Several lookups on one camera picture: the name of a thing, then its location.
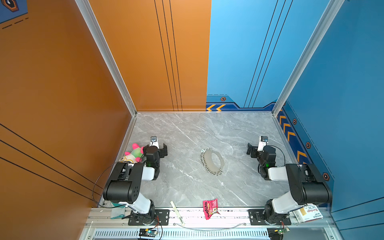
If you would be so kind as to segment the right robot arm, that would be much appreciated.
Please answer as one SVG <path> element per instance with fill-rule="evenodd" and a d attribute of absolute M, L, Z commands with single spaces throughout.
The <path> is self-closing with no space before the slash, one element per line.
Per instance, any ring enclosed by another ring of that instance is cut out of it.
<path fill-rule="evenodd" d="M 258 161 L 258 173 L 266 181 L 288 182 L 289 191 L 270 199 L 263 210 L 249 210 L 252 225 L 290 225 L 289 213 L 305 205 L 322 205 L 332 202 L 332 191 L 314 164 L 287 164 L 276 166 L 276 148 L 259 142 L 248 144 L 247 155 Z"/>

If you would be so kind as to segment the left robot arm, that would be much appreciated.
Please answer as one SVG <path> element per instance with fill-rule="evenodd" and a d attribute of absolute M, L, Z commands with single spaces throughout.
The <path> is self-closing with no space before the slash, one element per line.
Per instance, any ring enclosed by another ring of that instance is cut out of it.
<path fill-rule="evenodd" d="M 167 155 L 166 144 L 162 148 L 156 142 L 144 147 L 133 144 L 133 150 L 115 164 L 103 190 L 104 200 L 130 208 L 131 219 L 152 224 L 156 220 L 155 205 L 140 192 L 141 183 L 158 178 L 160 160 Z"/>

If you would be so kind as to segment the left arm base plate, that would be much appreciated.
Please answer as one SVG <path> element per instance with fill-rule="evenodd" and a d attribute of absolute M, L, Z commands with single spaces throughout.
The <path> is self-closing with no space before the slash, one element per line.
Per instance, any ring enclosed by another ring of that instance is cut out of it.
<path fill-rule="evenodd" d="M 160 223 L 162 226 L 168 226 L 170 220 L 170 210 L 156 209 L 146 215 L 135 214 L 131 211 L 129 217 L 129 226 L 155 226 Z"/>

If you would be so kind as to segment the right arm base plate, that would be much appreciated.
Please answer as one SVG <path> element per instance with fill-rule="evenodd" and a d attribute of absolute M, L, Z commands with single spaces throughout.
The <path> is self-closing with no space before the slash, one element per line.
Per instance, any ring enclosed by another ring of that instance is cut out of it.
<path fill-rule="evenodd" d="M 288 214 L 276 214 L 275 212 L 266 213 L 261 209 L 248 210 L 249 220 L 252 226 L 271 225 L 279 226 L 281 223 L 284 226 L 290 226 L 292 224 L 290 216 Z"/>

